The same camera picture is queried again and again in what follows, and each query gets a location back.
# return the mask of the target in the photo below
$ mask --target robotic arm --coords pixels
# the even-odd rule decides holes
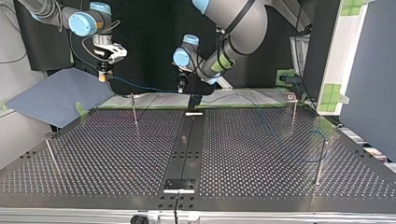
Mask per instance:
[[[223,28],[226,37],[220,48],[204,60],[197,53],[199,38],[185,35],[174,54],[174,63],[180,70],[196,73],[202,81],[213,85],[236,60],[253,53],[261,45],[267,31],[267,12],[264,4],[256,0],[192,0],[192,3]]]
[[[71,30],[74,34],[92,38],[94,53],[98,63],[99,80],[107,81],[112,76],[113,65],[123,60],[127,50],[113,42],[112,30],[118,25],[111,18],[108,4],[91,2],[90,10],[60,5],[56,0],[18,0],[32,14],[35,20],[45,24]]]

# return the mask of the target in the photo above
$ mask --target cable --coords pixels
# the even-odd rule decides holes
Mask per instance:
[[[0,64],[6,64],[6,63],[17,63],[22,61],[25,57],[27,56],[27,52],[25,51],[25,53],[23,54],[22,57],[20,57],[19,59],[16,60],[12,60],[12,61],[8,61],[8,62],[0,62]]]
[[[227,98],[227,97],[230,97],[230,96],[234,96],[234,95],[242,97],[242,98],[248,100],[249,102],[251,102],[258,109],[259,114],[261,115],[261,117],[265,119],[264,123],[267,126],[267,129],[270,131],[270,134],[272,135],[272,137],[276,140],[276,143],[279,145],[279,147],[281,149],[282,148],[286,148],[286,146],[280,140],[280,135],[276,132],[276,130],[272,126],[270,120],[264,115],[264,113],[262,112],[262,109],[258,105],[256,105],[251,99],[247,98],[246,96],[239,95],[239,94],[230,94],[230,95],[226,95],[226,96],[221,96],[220,98],[218,98],[218,99],[216,99],[214,101],[210,101],[210,102],[202,101],[202,102],[207,103],[207,104],[213,104],[213,103],[215,103],[216,101],[218,101],[220,99],[224,99],[224,98]],[[317,130],[312,131],[312,132],[310,132],[308,134],[312,134],[312,133],[319,134],[323,138],[323,144],[322,144],[321,150],[324,150],[324,148],[326,147],[326,144],[328,142],[327,139],[326,139],[326,136],[323,133],[321,133],[320,131],[317,131]],[[309,160],[306,160],[306,159],[300,158],[300,157],[298,159],[301,160],[301,161],[307,162],[307,163],[316,163],[316,162],[323,161],[327,157],[327,155],[328,155],[328,151],[326,151],[326,153],[321,158],[319,158],[317,160],[314,160],[314,161],[309,161]]]
[[[300,91],[300,87],[298,86],[298,84],[297,84],[297,82],[296,82],[295,79],[293,79],[293,82],[294,82],[294,84],[295,84],[296,87],[297,87],[297,91],[298,91],[300,94],[303,94],[303,93]]]
[[[83,62],[83,63],[87,64],[89,67],[91,67],[91,68],[97,70],[97,68],[96,68],[95,65],[93,65],[93,64],[91,64],[91,63],[88,63],[87,61],[83,60],[81,57],[79,57],[79,56],[77,55],[77,53],[76,53],[76,51],[75,51],[75,49],[74,49],[74,47],[73,47],[72,34],[73,34],[73,32],[70,31],[70,32],[69,32],[69,46],[70,46],[70,49],[72,50],[73,55],[74,55],[76,58],[78,58],[81,62]]]
[[[300,71],[300,76],[298,76],[298,75],[296,75],[296,76],[301,78],[301,81],[303,82],[303,85],[304,85],[304,88],[305,88],[306,95],[308,96],[308,98],[311,101],[312,106],[315,108],[315,110],[318,110],[317,105],[312,100],[311,94],[309,94],[308,88],[305,86],[305,82],[304,82],[304,79],[303,79],[304,71],[301,69],[301,66],[300,66],[299,54],[298,54],[298,49],[297,49],[298,25],[299,25],[299,21],[300,21],[300,18],[301,18],[302,11],[303,11],[303,7],[300,6],[300,9],[298,11],[298,16],[297,16],[297,22],[296,22],[296,33],[295,33],[295,36],[294,36],[294,47],[295,47],[295,50],[296,50],[297,66],[298,66],[298,70]]]
[[[156,89],[156,88],[139,86],[139,85],[136,85],[136,84],[134,84],[134,83],[132,83],[132,82],[129,82],[129,81],[125,80],[125,79],[122,79],[122,78],[120,78],[120,77],[113,77],[112,79],[116,79],[116,80],[122,81],[122,82],[124,82],[124,83],[126,83],[126,84],[128,84],[128,85],[131,85],[131,86],[133,86],[133,87],[136,87],[136,88],[139,88],[139,89],[142,89],[142,90],[177,93],[176,91],[164,91],[164,90],[160,90],[160,89]],[[266,119],[266,121],[265,121],[264,123],[269,127],[268,129],[270,130],[270,133],[271,133],[271,135],[273,136],[273,138],[277,141],[277,144],[279,145],[279,147],[280,147],[280,148],[286,148],[286,147],[284,146],[284,144],[282,144],[282,142],[279,140],[279,139],[280,139],[280,136],[279,136],[279,134],[276,132],[275,128],[272,127],[271,122],[269,121],[269,119],[267,119],[267,117],[265,117],[265,115],[262,113],[262,109],[261,109],[258,105],[256,105],[252,100],[250,100],[249,98],[247,98],[246,96],[239,95],[239,94],[230,94],[230,95],[226,95],[226,96],[221,96],[220,98],[218,98],[218,99],[216,99],[216,100],[214,100],[214,101],[210,101],[210,102],[208,102],[208,101],[202,101],[202,102],[207,103],[207,104],[213,104],[213,103],[215,103],[216,101],[218,101],[218,100],[220,100],[220,99],[224,99],[224,98],[227,98],[227,97],[230,97],[230,96],[234,96],[234,95],[237,95],[237,96],[239,96],[239,97],[242,97],[242,98],[244,98],[244,99],[250,101],[250,102],[259,110],[259,113],[261,114],[261,116],[262,116],[263,118]],[[326,136],[325,136],[323,133],[319,132],[319,131],[312,131],[312,132],[310,132],[310,133],[308,133],[308,134],[311,134],[311,133],[319,134],[319,135],[323,138],[322,150],[324,150],[324,148],[326,147],[326,144],[327,144]],[[300,159],[300,160],[302,160],[302,161],[305,161],[305,162],[307,162],[307,163],[316,163],[316,162],[323,161],[323,160],[327,157],[327,154],[328,154],[328,151],[326,151],[326,153],[324,154],[324,156],[323,156],[322,158],[319,158],[319,159],[317,159],[317,160],[315,160],[315,161],[308,161],[308,160],[305,160],[305,159],[302,159],[302,158],[298,158],[298,159]]]
[[[139,85],[136,85],[136,84],[134,84],[134,83],[132,83],[132,82],[130,82],[130,81],[127,81],[127,80],[125,80],[125,79],[123,79],[123,78],[120,78],[120,77],[113,77],[113,78],[111,78],[111,79],[116,79],[116,80],[121,81],[121,82],[124,82],[124,83],[126,83],[126,84],[128,84],[128,85],[130,85],[130,86],[136,87],[136,88],[138,88],[138,89],[146,90],[146,91],[158,91],[158,92],[171,92],[171,93],[177,93],[177,91],[164,91],[164,90],[160,90],[160,89],[157,89],[157,88],[139,86]]]

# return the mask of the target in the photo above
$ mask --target table surface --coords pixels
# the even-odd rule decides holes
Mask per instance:
[[[96,110],[49,141],[55,159],[45,143],[21,155],[0,171],[0,207],[396,213],[396,175],[309,110],[137,117]],[[168,179],[190,180],[194,193],[164,194]]]

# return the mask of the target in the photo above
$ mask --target metal rod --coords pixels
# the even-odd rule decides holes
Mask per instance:
[[[52,152],[52,148],[50,146],[50,140],[46,139],[46,144],[47,144],[47,148],[49,149],[49,154],[52,157],[53,160],[55,160],[55,155]]]
[[[294,102],[293,121],[295,121],[295,119],[296,119],[297,103],[298,103],[298,101],[296,100]]]
[[[317,172],[317,176],[315,177],[315,185],[319,185],[320,184],[320,177],[321,177],[321,173],[322,173],[322,170],[323,170],[323,161],[324,161],[324,159],[322,159],[323,158],[323,153],[324,153],[325,149],[327,150],[327,146],[328,145],[329,145],[329,142],[326,141],[324,143],[323,149],[320,152],[320,157],[319,158],[321,160],[319,160],[318,172]]]
[[[137,124],[137,115],[136,115],[136,106],[135,106],[135,102],[134,102],[134,94],[131,94],[132,97],[132,106],[134,108],[134,123]]]

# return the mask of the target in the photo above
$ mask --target black backdrop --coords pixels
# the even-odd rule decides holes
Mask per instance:
[[[88,1],[84,0],[87,9]],[[216,25],[195,9],[190,0],[103,0],[112,6],[114,20],[121,20],[121,25],[114,32],[116,42],[128,49],[128,57],[118,63],[114,69],[115,76],[122,77],[142,86],[150,86],[163,90],[175,90],[177,69],[171,64],[172,56],[181,44],[183,35],[198,35],[201,39],[200,52],[209,57],[216,49]],[[63,3],[79,7],[79,0],[63,0]],[[268,32],[261,47],[245,59],[237,62],[226,78],[237,88],[274,87],[276,70],[292,68],[290,37],[295,30],[277,11],[268,7]],[[23,22],[35,22],[25,19]],[[22,32],[34,32],[27,29]],[[35,41],[47,36],[49,41],[59,39],[48,38],[48,33],[36,32],[29,35]],[[85,60],[94,60],[84,52],[80,38],[73,36],[76,52]],[[29,52],[45,59],[43,50]],[[86,69],[94,74],[88,66],[76,63],[76,67]],[[111,81],[112,89],[118,94],[145,92],[130,87],[117,80]]]

